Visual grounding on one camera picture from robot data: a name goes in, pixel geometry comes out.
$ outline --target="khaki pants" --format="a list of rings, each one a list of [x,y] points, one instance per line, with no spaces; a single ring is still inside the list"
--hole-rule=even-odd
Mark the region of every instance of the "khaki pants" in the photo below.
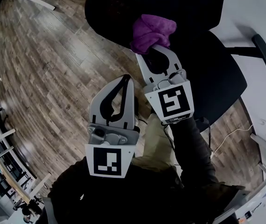
[[[146,127],[142,157],[132,159],[132,164],[154,172],[161,172],[174,165],[174,151],[164,133],[164,126],[156,114],[151,114]]]

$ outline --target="black office chair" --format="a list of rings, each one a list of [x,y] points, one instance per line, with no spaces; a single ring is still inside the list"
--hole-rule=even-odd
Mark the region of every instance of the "black office chair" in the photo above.
[[[176,21],[170,49],[177,54],[191,82],[194,118],[205,117],[213,124],[247,87],[231,54],[263,58],[266,63],[266,43],[259,35],[253,38],[256,48],[226,48],[209,32],[220,22],[223,1],[86,0],[85,16],[99,35],[127,48],[133,39],[132,25],[141,14]],[[207,128],[202,122],[197,126],[200,131]]]

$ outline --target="purple towel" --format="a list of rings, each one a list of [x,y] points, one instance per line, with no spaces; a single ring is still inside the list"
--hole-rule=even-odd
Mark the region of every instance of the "purple towel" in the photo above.
[[[131,50],[137,54],[147,54],[148,49],[155,44],[168,48],[170,46],[169,35],[175,30],[175,21],[143,14],[133,24]]]

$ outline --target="white wall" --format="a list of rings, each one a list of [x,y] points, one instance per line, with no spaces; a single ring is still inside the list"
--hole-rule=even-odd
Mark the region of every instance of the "white wall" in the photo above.
[[[7,195],[4,195],[0,199],[0,204],[2,205],[2,208],[6,211],[6,213],[11,216],[14,213],[13,207],[14,204],[13,202],[8,198]]]
[[[220,24],[212,32],[226,47],[253,46],[255,32],[266,41],[266,0],[224,0]],[[248,83],[242,99],[257,135],[266,140],[266,66],[259,58],[234,58]]]

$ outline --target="sleeve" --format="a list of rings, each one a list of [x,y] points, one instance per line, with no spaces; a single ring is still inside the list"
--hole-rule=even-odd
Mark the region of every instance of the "sleeve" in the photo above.
[[[53,183],[51,198],[58,223],[76,223],[80,210],[80,197],[84,194],[90,174],[86,157],[65,170]]]
[[[27,204],[26,203],[24,203],[24,204],[21,204],[17,209],[19,209],[19,208],[24,208],[24,207],[27,207]]]
[[[175,156],[182,168],[184,186],[201,187],[218,182],[211,162],[211,150],[203,139],[193,117],[170,125],[175,144]]]

